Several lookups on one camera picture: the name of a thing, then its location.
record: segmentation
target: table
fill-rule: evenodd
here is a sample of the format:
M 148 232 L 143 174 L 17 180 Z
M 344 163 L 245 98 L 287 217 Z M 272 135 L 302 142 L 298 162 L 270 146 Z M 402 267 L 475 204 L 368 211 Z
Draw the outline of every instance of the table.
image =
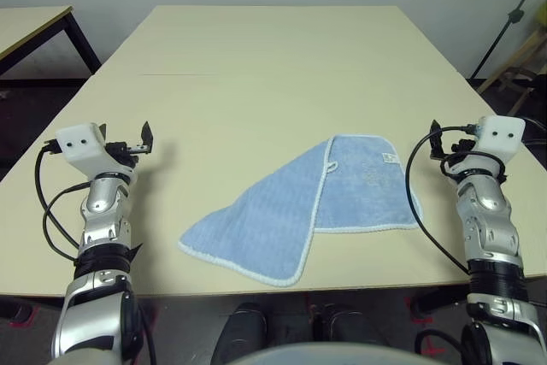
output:
M 72 15 L 72 6 L 0 9 L 0 74 L 61 31 L 92 73 L 101 62 Z
M 138 142 L 144 121 L 155 136 L 132 193 L 133 243 L 144 243 L 132 265 L 141 295 L 464 282 L 417 229 L 316 234 L 302 278 L 283 289 L 188 256 L 177 240 L 192 223 L 335 133 L 384 136 L 405 159 L 433 118 L 448 126 L 489 114 L 396 7 L 157 7 L 0 183 L 0 292 L 62 295 L 72 279 L 70 263 L 42 237 L 32 168 L 56 129 L 85 121 L 106 122 L 108 141 Z M 459 138 L 444 135 L 447 147 Z M 546 274 L 547 173 L 522 147 L 508 174 L 503 190 L 513 205 L 525 273 Z M 47 157 L 43 176 L 46 198 L 83 179 L 61 156 Z M 426 225 L 463 261 L 455 190 L 428 150 L 415 159 L 412 184 Z M 82 228 L 83 196 L 74 193 L 56 207 L 73 235 Z

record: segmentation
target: black wire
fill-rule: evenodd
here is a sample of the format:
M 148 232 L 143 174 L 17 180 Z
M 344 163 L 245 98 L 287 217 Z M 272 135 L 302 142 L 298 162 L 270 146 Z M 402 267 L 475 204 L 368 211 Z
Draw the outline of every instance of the black wire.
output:
M 139 304 L 138 310 L 140 312 L 141 320 L 143 321 L 144 335 L 146 335 L 146 344 L 148 345 L 148 356 L 150 357 L 150 365 L 156 365 L 156 347 L 154 346 L 154 339 L 152 338 L 152 331 L 148 321 L 146 320 L 146 314 L 143 307 Z
M 421 222 L 420 216 L 418 215 L 418 212 L 416 211 L 416 208 L 414 206 L 414 201 L 412 200 L 412 192 L 410 191 L 410 168 L 412 166 L 412 161 L 414 160 L 414 157 L 416 156 L 416 153 L 420 149 L 420 147 L 429 140 L 430 137 L 436 136 L 437 134 L 440 134 L 442 132 L 449 132 L 449 131 L 459 131 L 459 132 L 466 132 L 468 130 L 467 127 L 441 127 L 435 131 L 430 132 L 427 134 L 422 140 L 418 142 L 418 144 L 414 147 L 412 152 L 410 153 L 409 160 L 407 162 L 406 172 L 404 176 L 404 185 L 407 192 L 407 199 L 409 200 L 409 206 L 410 210 L 412 211 L 412 214 L 414 218 L 416 219 L 416 222 L 418 223 L 418 226 L 420 226 L 421 231 L 428 237 L 432 243 L 435 244 L 435 246 L 445 255 L 448 257 L 449 260 L 451 260 L 461 271 L 463 271 L 465 274 L 469 274 L 468 269 L 463 266 L 452 254 L 450 254 L 426 229 L 424 226 L 424 223 Z
M 38 156 L 36 157 L 36 164 L 34 165 L 34 185 L 36 186 L 36 193 L 38 194 L 38 200 L 40 201 L 40 204 L 42 204 L 42 208 L 46 209 L 48 204 L 45 201 L 44 193 L 42 192 L 42 183 L 40 182 L 40 168 L 42 166 L 42 160 L 44 159 L 44 154 L 48 151 L 46 147 L 42 147 L 40 152 L 38 153 Z M 67 241 L 76 249 L 79 248 L 78 242 L 70 236 L 69 233 L 62 227 L 61 223 L 55 218 L 53 213 L 49 212 L 48 216 L 51 219 L 51 222 L 53 222 L 53 225 L 59 230 L 59 233 L 62 234 L 64 238 L 67 239 Z
M 505 174 L 505 164 L 503 164 L 502 160 L 494 156 L 493 154 L 485 153 L 483 151 L 458 151 L 457 153 L 449 154 L 443 160 L 441 160 L 441 172 L 447 177 L 457 177 L 458 174 L 448 173 L 446 171 L 446 168 L 444 168 L 444 165 L 446 164 L 446 162 L 452 160 L 453 158 L 457 158 L 461 156 L 481 156 L 481 157 L 491 158 L 492 160 L 497 162 L 497 165 L 499 166 L 498 175 L 501 176 Z
M 539 303 L 538 301 L 528 301 L 530 304 L 540 308 L 547 308 L 547 303 Z
M 532 138 L 522 142 L 526 147 L 528 145 L 547 145 L 547 139 L 545 138 Z
M 531 118 L 531 117 L 525 117 L 525 116 L 523 116 L 523 115 L 522 115 L 521 117 L 519 117 L 519 118 L 522 119 L 522 120 L 525 120 L 525 121 L 528 121 L 528 122 L 532 123 L 534 126 L 536 126 L 537 128 L 539 128 L 541 131 L 547 132 L 547 126 L 546 126 L 544 123 L 542 123 L 541 121 L 536 120 L 536 119 L 533 119 L 533 118 Z
M 45 208 L 44 210 L 44 215 L 42 216 L 42 231 L 44 232 L 44 237 L 45 237 L 45 240 L 47 241 L 48 245 L 50 246 L 50 248 L 56 252 L 57 254 L 59 254 L 60 256 L 64 257 L 64 258 L 67 258 L 68 260 L 74 262 L 76 261 L 76 259 L 72 256 L 70 256 L 69 254 L 66 254 L 64 253 L 63 251 L 59 250 L 55 244 L 53 244 L 53 241 L 51 240 L 51 237 L 50 237 L 50 234 L 48 233 L 48 224 L 47 224 L 47 221 L 48 221 L 48 216 L 50 215 L 50 212 L 51 212 L 51 207 L 53 207 L 53 204 L 56 203 L 56 201 L 61 198 L 61 196 L 65 195 L 65 194 L 68 194 L 69 192 L 73 192 L 73 191 L 78 191 L 78 190 L 84 190 L 85 188 L 89 188 L 89 186 L 91 185 L 90 182 L 86 182 L 86 183 L 81 183 L 81 184 L 77 184 L 77 185 L 73 185 L 72 187 L 69 187 L 69 188 L 66 188 L 64 189 L 63 191 L 61 191 L 59 194 L 57 194 L 56 196 L 53 197 L 53 199 L 51 200 L 51 202 L 47 205 L 47 207 Z
M 475 356 L 465 349 L 465 347 L 460 344 L 455 338 L 451 337 L 448 333 L 443 333 L 442 331 L 439 331 L 437 329 L 424 329 L 423 331 L 420 331 L 414 340 L 414 352 L 416 354 L 421 354 L 421 343 L 423 342 L 425 337 L 437 337 L 441 338 L 444 342 L 447 342 L 460 352 L 463 359 L 468 365 L 480 365 Z
M 517 5 L 517 7 L 515 9 L 513 9 L 510 13 L 509 13 L 509 18 L 507 19 L 507 21 L 505 22 L 505 24 L 503 25 L 502 27 L 502 30 L 500 31 L 500 33 L 497 35 L 496 37 L 496 40 L 494 40 L 494 42 L 491 44 L 490 46 L 490 49 L 488 49 L 488 51 L 486 52 L 485 56 L 482 58 L 482 60 L 480 61 L 479 63 L 479 66 L 477 66 L 477 68 L 475 69 L 475 71 L 473 72 L 473 74 L 471 74 L 471 79 L 474 79 L 475 76 L 479 73 L 480 69 L 482 69 L 482 67 L 484 66 L 486 60 L 488 60 L 488 57 L 490 57 L 491 53 L 494 51 L 494 49 L 496 49 L 496 46 L 497 44 L 499 43 L 499 41 L 502 39 L 503 35 L 505 34 L 505 32 L 507 31 L 507 29 L 509 28 L 509 26 L 511 26 L 511 24 L 513 23 L 513 16 L 512 14 L 514 12 L 517 12 L 517 11 L 520 11 L 522 14 L 524 14 L 524 12 L 522 12 L 520 9 L 521 9 L 521 6 L 522 4 L 524 4 L 526 0 L 521 0 L 519 2 L 519 4 Z

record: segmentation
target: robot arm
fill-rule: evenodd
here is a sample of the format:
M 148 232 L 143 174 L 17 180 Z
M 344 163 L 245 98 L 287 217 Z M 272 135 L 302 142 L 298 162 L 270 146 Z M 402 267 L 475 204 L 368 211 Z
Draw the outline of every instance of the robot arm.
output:
M 148 123 L 141 133 L 143 143 L 136 147 L 106 144 L 105 133 L 105 128 L 92 123 L 56 133 L 62 154 L 91 186 L 80 207 L 85 226 L 74 280 L 68 285 L 51 347 L 54 358 L 93 349 L 91 355 L 103 355 L 104 363 L 115 363 L 113 358 L 122 363 L 134 357 L 143 343 L 129 274 L 138 247 L 132 249 L 127 217 L 131 187 L 137 180 L 135 155 L 150 153 L 153 139 Z
M 520 147 L 524 126 L 523 120 L 512 117 L 483 118 L 475 140 L 461 140 L 453 150 L 463 152 L 465 147 L 469 152 L 471 146 L 470 152 L 491 154 L 507 164 Z M 528 302 L 511 206 L 500 187 L 500 165 L 480 155 L 451 157 L 456 161 L 442 167 L 457 183 L 456 207 L 470 275 L 467 311 L 473 321 L 464 329 L 462 342 L 484 364 L 547 363 L 538 314 Z

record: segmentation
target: black table leg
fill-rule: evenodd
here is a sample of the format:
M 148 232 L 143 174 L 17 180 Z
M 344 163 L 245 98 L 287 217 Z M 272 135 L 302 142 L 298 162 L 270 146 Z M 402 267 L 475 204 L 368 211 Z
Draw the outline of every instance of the black table leg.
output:
M 78 51 L 85 65 L 89 68 L 90 72 L 94 74 L 101 67 L 101 62 L 97 55 L 85 38 L 84 33 L 79 28 L 72 13 L 65 15 L 63 20 L 66 22 L 65 33 L 68 35 L 68 38 L 70 38 L 70 41 Z

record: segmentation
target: blue towel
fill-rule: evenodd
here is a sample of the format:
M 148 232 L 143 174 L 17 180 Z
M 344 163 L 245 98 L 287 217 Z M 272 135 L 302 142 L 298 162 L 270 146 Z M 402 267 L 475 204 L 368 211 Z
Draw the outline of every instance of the blue towel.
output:
M 314 231 L 414 227 L 391 143 L 337 135 L 204 217 L 182 235 L 179 247 L 266 284 L 291 286 L 302 274 Z

